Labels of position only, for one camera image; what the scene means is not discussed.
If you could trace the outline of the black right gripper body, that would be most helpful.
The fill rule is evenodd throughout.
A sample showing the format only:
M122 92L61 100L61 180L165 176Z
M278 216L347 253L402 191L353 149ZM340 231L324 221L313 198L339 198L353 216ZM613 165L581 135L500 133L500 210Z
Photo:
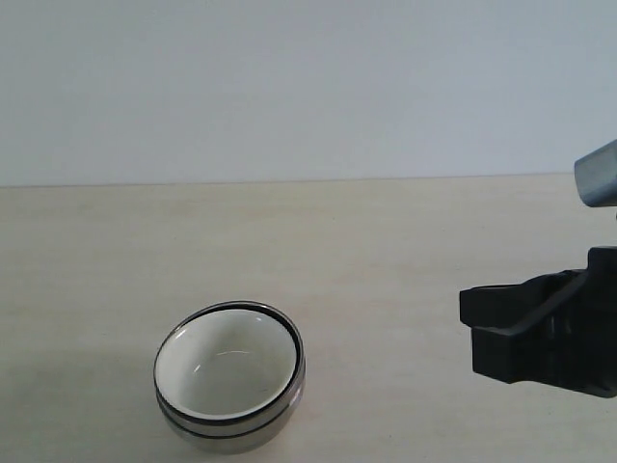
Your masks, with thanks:
M616 396L616 249L592 247L587 266L566 272L565 383L602 398Z

